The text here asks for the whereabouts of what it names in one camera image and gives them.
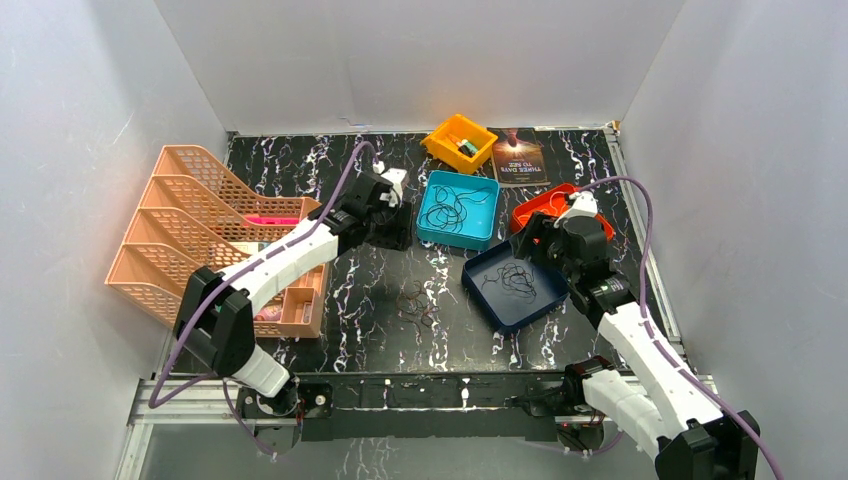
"table surface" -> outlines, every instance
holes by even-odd
[[[235,137],[227,163],[257,193],[310,196],[326,202],[354,146],[367,140],[388,167],[410,172],[404,195],[415,203],[417,214],[429,173],[452,171],[426,153],[420,145],[424,136]],[[501,189],[491,246],[510,236],[509,217],[520,203],[560,183],[580,186],[616,174],[603,130],[519,132],[520,138],[533,136],[542,146],[551,185]],[[370,165],[368,155],[363,157]],[[493,178],[491,162],[477,175]],[[601,214],[616,231],[611,242],[613,261],[636,284],[641,250],[621,188],[604,185],[595,196]],[[561,371],[593,355],[623,365],[570,300],[518,333],[497,333],[460,283],[463,264],[477,253],[417,238],[406,252],[363,245],[330,263],[320,338],[259,339],[258,343],[294,372]],[[423,285],[429,303],[439,307],[432,314],[431,328],[416,328],[398,310],[398,295],[414,290],[415,281]],[[650,289],[649,302],[654,318],[659,319]],[[199,373],[205,368],[184,354],[174,371]]]

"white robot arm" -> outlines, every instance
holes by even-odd
[[[229,377],[282,405],[292,401],[292,375],[262,350],[253,317],[275,295],[311,269],[362,243],[406,250],[411,243],[411,205],[402,201],[408,182],[401,169],[360,173],[321,220],[322,209],[263,251],[220,272],[201,267],[192,274],[174,326],[179,337],[207,296],[231,283],[202,313],[186,348],[219,377]]]
[[[612,418],[651,457],[660,478],[753,478],[756,445],[687,380],[692,372],[686,362],[650,314],[643,316],[628,279],[612,268],[606,234],[588,197],[572,195],[572,205],[580,208],[558,218],[534,213],[510,239],[513,254],[565,274],[572,303],[624,357],[647,395],[595,357],[566,369],[565,396]],[[739,416],[759,433],[747,412]]]

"dark blue tray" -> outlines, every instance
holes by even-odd
[[[504,289],[498,279],[498,269],[514,263],[533,273],[535,296],[518,294]],[[557,271],[531,265],[512,256],[509,242],[503,242],[465,262],[462,284],[483,314],[498,328],[517,329],[544,316],[568,297],[568,286]]]

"book cover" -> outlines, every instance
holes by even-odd
[[[495,179],[502,187],[550,185],[542,147],[536,132],[529,128],[491,129],[498,136],[492,148]]]

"orange desk organizer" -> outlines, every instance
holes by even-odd
[[[106,278],[160,322],[173,328],[189,276],[249,257],[233,242],[274,242],[294,225],[251,222],[249,216],[305,218],[320,203],[271,198],[250,190],[206,149],[166,146],[142,194]],[[275,297],[279,322],[254,321],[257,337],[320,335],[328,270],[320,265]]]

